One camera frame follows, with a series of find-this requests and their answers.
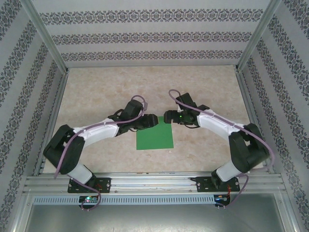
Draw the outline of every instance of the marble-pattern surface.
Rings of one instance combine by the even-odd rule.
[[[71,69],[55,131],[63,124],[90,125],[144,96],[147,113],[162,116],[177,109],[168,90],[190,93],[198,104],[235,122],[249,119],[233,66],[158,66]],[[133,132],[84,149],[80,161],[97,172],[212,171],[230,159],[228,142],[206,129],[173,124],[173,149],[136,150]],[[54,172],[46,162],[44,172]]]

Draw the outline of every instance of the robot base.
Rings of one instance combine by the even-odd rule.
[[[96,184],[94,189],[98,190],[100,193],[110,193],[111,189],[111,178],[96,178]],[[79,184],[75,181],[69,181],[68,193],[95,193]]]
[[[239,192],[239,182],[236,177],[230,179],[227,182],[223,182],[217,189],[211,181],[211,176],[198,176],[195,178],[190,178],[190,180],[197,183],[198,192],[227,192],[228,186],[231,192]]]

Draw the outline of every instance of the black joint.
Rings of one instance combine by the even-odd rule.
[[[219,178],[217,174],[217,170],[214,170],[211,173],[211,182],[216,187],[216,189],[219,189],[223,181]]]
[[[119,124],[117,136],[126,133],[129,129],[143,130],[159,124],[158,117],[154,114],[144,114],[140,118],[125,124]]]
[[[163,117],[163,120],[165,123],[180,123],[180,120],[179,120],[179,113],[177,112],[177,110],[168,110],[164,113],[164,117]]]
[[[62,156],[62,152],[70,138],[74,135],[73,128],[68,125],[61,126],[51,141],[48,143],[43,151],[44,156],[57,167]],[[71,172],[78,164],[79,158],[81,156],[84,147],[83,137],[77,136],[68,147],[66,155],[63,159],[62,165],[60,167],[61,174],[67,174]]]
[[[178,101],[180,101],[181,103],[184,103],[186,105],[189,105],[189,106],[192,106],[194,108],[197,107],[196,103],[193,102],[191,96],[189,93],[185,93],[185,94],[182,94],[181,96],[177,97],[176,98]],[[179,105],[179,107],[182,109],[182,110],[191,110],[183,105]]]
[[[92,177],[85,183],[85,185],[95,189],[96,184],[98,183],[98,179],[96,175],[93,174],[92,171],[90,171],[92,174]]]
[[[128,102],[125,109],[121,112],[119,119],[121,121],[131,120],[137,117],[141,110],[143,110],[143,104],[133,99]]]
[[[197,107],[197,109],[204,111],[204,110],[209,110],[210,108],[208,106],[205,106],[205,105],[200,105],[199,107]],[[196,111],[196,110],[191,110],[191,114],[198,116],[200,114],[200,112]]]
[[[244,128],[257,137],[262,138],[255,124],[250,123],[244,126]],[[231,133],[228,139],[232,162],[242,173],[248,172],[269,157],[269,152],[266,147],[260,141],[243,131]]]

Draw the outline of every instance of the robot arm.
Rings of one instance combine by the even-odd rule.
[[[136,118],[142,110],[142,103],[132,99],[125,109],[118,110],[115,114],[101,121],[98,126],[95,126],[98,124],[97,123],[94,124],[92,128],[85,130],[85,128],[89,128],[90,126],[71,128],[68,125],[63,125],[58,129],[46,146],[43,154],[55,167],[57,167],[70,138],[83,131],[75,137],[72,143],[67,147],[68,150],[61,164],[60,173],[67,174],[82,184],[93,187],[96,184],[95,175],[79,162],[82,150],[102,139],[119,136],[129,129],[142,130],[154,127],[158,124],[158,118],[153,114],[144,114],[132,122],[120,123]]]
[[[185,126],[195,125],[197,127],[206,128],[229,142],[231,160],[211,173],[212,183],[217,189],[222,183],[241,173],[248,172],[269,157],[267,149],[261,142],[235,127],[244,128],[257,137],[262,138],[255,124],[237,124],[217,115],[207,106],[201,105],[197,107],[188,93],[177,97],[176,100],[202,110],[207,114],[200,113],[179,104],[177,111],[170,110],[165,112],[165,123],[171,123],[171,121],[173,121],[174,123]]]

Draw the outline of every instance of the patterned wallpaper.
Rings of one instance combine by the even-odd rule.
[[[18,0],[0,0],[0,232],[33,174],[63,74]]]
[[[269,0],[34,0],[68,67],[237,64]]]
[[[301,231],[309,231],[308,16],[308,0],[282,1],[242,70]]]

